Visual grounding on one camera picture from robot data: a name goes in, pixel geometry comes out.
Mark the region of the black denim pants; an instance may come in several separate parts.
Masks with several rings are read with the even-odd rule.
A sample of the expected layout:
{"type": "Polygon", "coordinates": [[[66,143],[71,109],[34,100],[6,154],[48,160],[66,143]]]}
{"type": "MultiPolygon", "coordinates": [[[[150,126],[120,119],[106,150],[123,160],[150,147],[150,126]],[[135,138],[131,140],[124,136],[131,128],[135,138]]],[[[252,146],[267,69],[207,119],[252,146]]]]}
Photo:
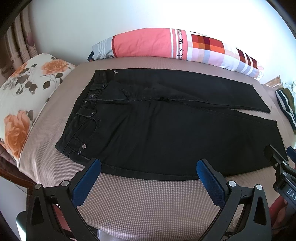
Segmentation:
{"type": "Polygon", "coordinates": [[[102,172],[150,180],[197,179],[206,159],[225,177],[270,165],[285,148],[277,122],[250,84],[165,69],[96,70],[77,98],[56,149],[102,172]]]}

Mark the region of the floral orange rose pillow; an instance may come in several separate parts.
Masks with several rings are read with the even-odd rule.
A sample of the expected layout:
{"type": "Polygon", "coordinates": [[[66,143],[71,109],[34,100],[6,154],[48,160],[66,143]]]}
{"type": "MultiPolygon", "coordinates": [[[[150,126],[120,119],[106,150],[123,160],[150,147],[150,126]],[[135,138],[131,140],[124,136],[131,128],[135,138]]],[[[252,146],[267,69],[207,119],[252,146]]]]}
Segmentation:
{"type": "Polygon", "coordinates": [[[47,101],[74,68],[43,53],[20,66],[1,86],[1,146],[15,162],[47,101]]]}

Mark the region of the beige woven bed mat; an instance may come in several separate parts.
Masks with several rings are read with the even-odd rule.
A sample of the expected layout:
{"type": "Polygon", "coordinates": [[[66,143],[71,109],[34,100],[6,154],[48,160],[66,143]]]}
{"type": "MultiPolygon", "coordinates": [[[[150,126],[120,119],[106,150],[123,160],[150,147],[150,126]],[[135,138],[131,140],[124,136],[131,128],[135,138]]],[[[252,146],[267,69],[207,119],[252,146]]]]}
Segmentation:
{"type": "MultiPolygon", "coordinates": [[[[254,86],[270,113],[257,116],[277,121],[286,147],[295,134],[276,104],[274,90],[238,72],[198,62],[127,57],[78,65],[57,88],[39,114],[24,145],[19,170],[45,187],[70,180],[82,166],[55,149],[68,116],[82,90],[98,69],[176,69],[220,76],[254,86]]],[[[100,174],[79,211],[91,226],[122,240],[197,240],[219,208],[199,180],[152,181],[100,174]]]]}

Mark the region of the pink checked bolster pillow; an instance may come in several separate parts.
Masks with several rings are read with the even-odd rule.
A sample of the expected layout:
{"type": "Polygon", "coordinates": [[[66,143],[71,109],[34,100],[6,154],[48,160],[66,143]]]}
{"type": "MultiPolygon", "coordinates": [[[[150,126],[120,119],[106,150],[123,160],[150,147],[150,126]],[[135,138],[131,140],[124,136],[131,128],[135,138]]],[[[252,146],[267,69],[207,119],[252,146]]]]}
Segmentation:
{"type": "Polygon", "coordinates": [[[114,35],[92,46],[89,62],[119,57],[161,57],[209,64],[263,77],[263,68],[247,53],[215,38],[172,28],[144,28],[114,35]]]}

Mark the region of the brown wooden headboard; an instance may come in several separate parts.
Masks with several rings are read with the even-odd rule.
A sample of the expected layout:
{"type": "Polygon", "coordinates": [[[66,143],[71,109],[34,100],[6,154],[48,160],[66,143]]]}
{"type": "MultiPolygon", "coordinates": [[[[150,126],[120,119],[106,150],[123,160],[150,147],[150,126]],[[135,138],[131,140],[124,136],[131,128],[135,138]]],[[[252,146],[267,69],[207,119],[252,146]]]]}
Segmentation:
{"type": "Polygon", "coordinates": [[[30,1],[1,1],[1,84],[38,55],[29,20],[30,1]]]}

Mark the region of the dark striped folded garment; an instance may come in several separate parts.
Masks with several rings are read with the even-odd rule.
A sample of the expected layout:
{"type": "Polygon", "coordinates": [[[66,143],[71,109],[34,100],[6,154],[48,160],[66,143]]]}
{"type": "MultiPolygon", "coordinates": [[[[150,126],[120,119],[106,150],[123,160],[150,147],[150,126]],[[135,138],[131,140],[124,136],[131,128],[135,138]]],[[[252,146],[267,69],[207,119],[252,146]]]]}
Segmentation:
{"type": "Polygon", "coordinates": [[[281,111],[284,113],[293,133],[295,133],[295,103],[292,93],[288,88],[279,88],[275,91],[276,99],[281,111]]]}

